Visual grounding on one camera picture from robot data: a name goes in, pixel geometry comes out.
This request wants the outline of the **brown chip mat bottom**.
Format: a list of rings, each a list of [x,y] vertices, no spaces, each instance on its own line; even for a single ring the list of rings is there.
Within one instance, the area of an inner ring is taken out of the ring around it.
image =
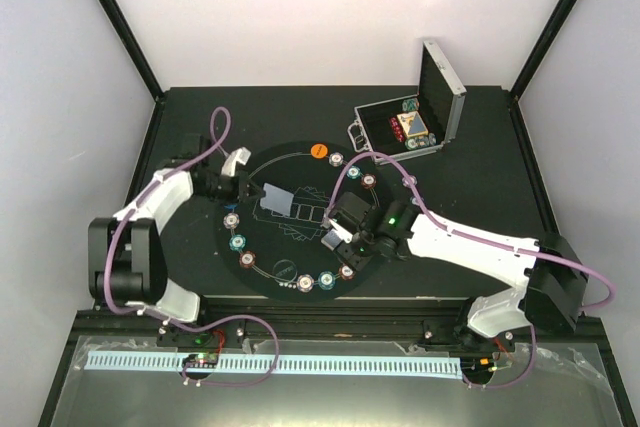
[[[355,277],[355,274],[355,270],[348,265],[342,265],[339,269],[340,278],[346,281],[352,280]]]

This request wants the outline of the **brown chip mat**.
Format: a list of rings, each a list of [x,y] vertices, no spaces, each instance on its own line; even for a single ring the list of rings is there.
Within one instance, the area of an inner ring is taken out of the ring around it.
[[[346,281],[352,280],[355,277],[355,274],[355,270],[348,265],[342,265],[339,269],[340,278]]]
[[[238,263],[244,269],[252,269],[256,263],[256,254],[251,251],[242,252],[239,256]]]
[[[376,186],[377,180],[373,174],[365,174],[361,177],[361,185],[363,188],[369,190]]]

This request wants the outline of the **blue playing card deck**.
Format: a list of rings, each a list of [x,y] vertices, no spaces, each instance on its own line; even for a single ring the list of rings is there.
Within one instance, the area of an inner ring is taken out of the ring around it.
[[[330,251],[334,251],[343,243],[343,239],[336,230],[332,229],[322,237],[321,243]]]

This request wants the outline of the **white chip mat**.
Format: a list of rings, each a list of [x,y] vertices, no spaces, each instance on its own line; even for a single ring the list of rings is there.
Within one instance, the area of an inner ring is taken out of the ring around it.
[[[314,278],[308,274],[300,275],[296,280],[296,288],[302,293],[310,292],[314,287]]]
[[[235,212],[227,213],[223,218],[223,226],[228,230],[235,230],[240,223],[240,217]]]
[[[344,165],[344,156],[339,152],[331,153],[328,156],[328,163],[332,167],[342,167]]]

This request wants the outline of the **single blue playing card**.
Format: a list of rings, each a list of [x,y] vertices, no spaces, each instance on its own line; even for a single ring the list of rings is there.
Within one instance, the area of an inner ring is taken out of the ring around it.
[[[270,210],[278,215],[288,217],[291,212],[294,194],[275,185],[263,185],[264,196],[259,205],[264,210]]]

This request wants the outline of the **teal chip mat bottom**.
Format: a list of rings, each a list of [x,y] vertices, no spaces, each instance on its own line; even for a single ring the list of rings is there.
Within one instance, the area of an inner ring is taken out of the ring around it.
[[[335,286],[335,276],[330,271],[322,272],[317,279],[318,286],[323,290],[332,290]]]

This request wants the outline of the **teal chip mat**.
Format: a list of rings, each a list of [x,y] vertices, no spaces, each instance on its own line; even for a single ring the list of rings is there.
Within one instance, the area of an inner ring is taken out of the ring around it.
[[[335,276],[330,271],[322,272],[317,279],[318,286],[323,290],[332,290],[335,286]]]
[[[228,242],[229,248],[234,252],[242,252],[246,244],[246,238],[241,234],[233,234]]]
[[[361,176],[361,170],[357,166],[351,166],[346,173],[349,179],[357,179]]]

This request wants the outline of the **white chip mat bottom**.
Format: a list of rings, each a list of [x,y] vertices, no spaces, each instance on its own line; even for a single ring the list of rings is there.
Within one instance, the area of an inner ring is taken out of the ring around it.
[[[314,287],[314,278],[308,274],[300,275],[296,280],[296,288],[302,293],[310,292]]]

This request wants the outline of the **brown chip mat top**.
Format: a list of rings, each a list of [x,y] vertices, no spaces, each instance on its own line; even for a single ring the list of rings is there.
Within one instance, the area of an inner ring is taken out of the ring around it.
[[[365,174],[361,177],[361,185],[363,188],[369,190],[376,186],[377,180],[373,174]]]

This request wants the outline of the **teal chip mat top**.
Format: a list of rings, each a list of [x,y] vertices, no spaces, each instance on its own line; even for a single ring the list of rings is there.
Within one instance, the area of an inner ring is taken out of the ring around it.
[[[357,166],[351,166],[346,173],[349,179],[357,179],[361,176],[361,170]]]

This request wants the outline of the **orange big blind button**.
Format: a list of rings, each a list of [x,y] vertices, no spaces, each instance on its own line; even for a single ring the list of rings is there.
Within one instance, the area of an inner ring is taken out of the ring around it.
[[[326,158],[328,154],[329,154],[329,149],[323,143],[316,143],[310,149],[310,155],[315,159]]]

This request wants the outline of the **white purple chip stack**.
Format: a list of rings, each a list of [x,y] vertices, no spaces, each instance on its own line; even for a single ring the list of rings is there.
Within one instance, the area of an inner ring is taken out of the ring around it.
[[[413,175],[403,176],[402,177],[402,185],[406,188],[410,188],[411,186],[417,185],[417,179]]]

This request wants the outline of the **white chip mat top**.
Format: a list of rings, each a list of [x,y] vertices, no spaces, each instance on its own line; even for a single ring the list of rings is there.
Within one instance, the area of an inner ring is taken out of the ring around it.
[[[344,165],[344,156],[339,152],[331,153],[328,156],[328,163],[332,167],[342,167]]]

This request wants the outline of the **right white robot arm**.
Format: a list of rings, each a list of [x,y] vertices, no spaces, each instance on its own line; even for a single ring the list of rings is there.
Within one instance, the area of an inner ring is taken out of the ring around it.
[[[323,244],[353,270],[374,257],[426,258],[491,277],[504,289],[467,301],[454,326],[457,343],[476,350],[490,338],[534,327],[556,335],[575,332],[588,276],[559,235],[543,240],[501,236],[420,212],[414,203],[386,208],[347,192],[327,209]]]

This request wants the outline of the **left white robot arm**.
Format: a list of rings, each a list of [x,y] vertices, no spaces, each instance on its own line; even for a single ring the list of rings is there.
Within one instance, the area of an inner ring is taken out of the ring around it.
[[[160,164],[149,184],[110,217],[96,218],[88,227],[88,288],[93,299],[115,313],[149,313],[165,322],[177,321],[179,333],[193,346],[214,335],[213,319],[203,314],[203,297],[169,278],[161,233],[179,208],[192,197],[223,206],[264,196],[243,167],[251,152],[230,152],[222,167],[209,166],[208,157],[220,148],[198,136],[196,157],[170,158]]]

